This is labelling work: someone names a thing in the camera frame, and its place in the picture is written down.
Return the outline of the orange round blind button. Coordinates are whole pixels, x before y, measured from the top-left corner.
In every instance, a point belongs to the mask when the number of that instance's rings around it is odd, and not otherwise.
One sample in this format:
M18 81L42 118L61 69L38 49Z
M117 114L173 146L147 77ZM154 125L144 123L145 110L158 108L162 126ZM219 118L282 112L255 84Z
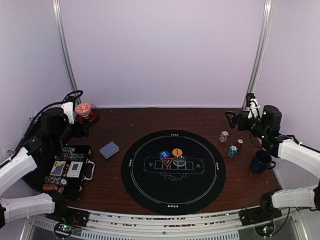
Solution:
M183 151L180 148L175 148L172 150L172 155L175 157L180 157L183 155Z

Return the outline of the clear acrylic dealer button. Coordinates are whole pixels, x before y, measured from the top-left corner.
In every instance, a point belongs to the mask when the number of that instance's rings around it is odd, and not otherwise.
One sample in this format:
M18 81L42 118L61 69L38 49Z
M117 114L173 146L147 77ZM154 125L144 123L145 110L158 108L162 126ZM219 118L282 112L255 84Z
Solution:
M175 157L173 159L173 164L177 167L183 167L186 165L186 159L184 157Z

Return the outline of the blue round blind button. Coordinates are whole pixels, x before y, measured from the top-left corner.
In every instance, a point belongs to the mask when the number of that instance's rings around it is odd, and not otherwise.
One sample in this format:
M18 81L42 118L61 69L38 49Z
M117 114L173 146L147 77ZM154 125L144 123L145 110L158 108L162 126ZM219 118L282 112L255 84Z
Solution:
M161 151L161 152L159 153L159 157L160 157L161 159L168 159L168 158L170 158L170 156L171 156L171 154L170 154L168 151L166 151L166 150L163 150L163 151Z

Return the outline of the red triangle marker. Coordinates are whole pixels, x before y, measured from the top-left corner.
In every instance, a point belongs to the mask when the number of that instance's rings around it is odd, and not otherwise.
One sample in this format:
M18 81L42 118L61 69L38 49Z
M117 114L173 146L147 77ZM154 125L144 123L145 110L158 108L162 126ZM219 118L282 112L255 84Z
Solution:
M170 167L170 165L172 164L174 158L170 157L170 158L160 158L161 162L163 163L163 165L165 166L166 169L168 169Z

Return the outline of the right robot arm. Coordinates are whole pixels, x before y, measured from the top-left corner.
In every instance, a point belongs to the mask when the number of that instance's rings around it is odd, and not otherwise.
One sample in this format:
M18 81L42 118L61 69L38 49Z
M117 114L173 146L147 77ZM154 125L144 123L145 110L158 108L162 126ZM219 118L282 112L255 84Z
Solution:
M261 146L271 156L291 162L320 178L320 152L299 142L293 135L280 134L282 113L265 105L262 114L251 107L249 111L226 111L229 126L249 131L261 140ZM256 210L259 220L268 220L280 208L320 209L320 185L296 189L280 189L264 194Z

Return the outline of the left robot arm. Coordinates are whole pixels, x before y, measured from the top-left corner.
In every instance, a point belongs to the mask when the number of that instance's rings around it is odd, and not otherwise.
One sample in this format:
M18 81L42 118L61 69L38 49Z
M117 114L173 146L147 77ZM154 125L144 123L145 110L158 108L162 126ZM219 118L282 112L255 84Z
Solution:
M43 111L31 123L16 152L0 165L0 192L23 179L39 194L1 198L1 226L41 214L58 222L77 223L79 215L68 207L68 200L81 196L91 148L68 143L88 135L89 121L75 121L64 105Z

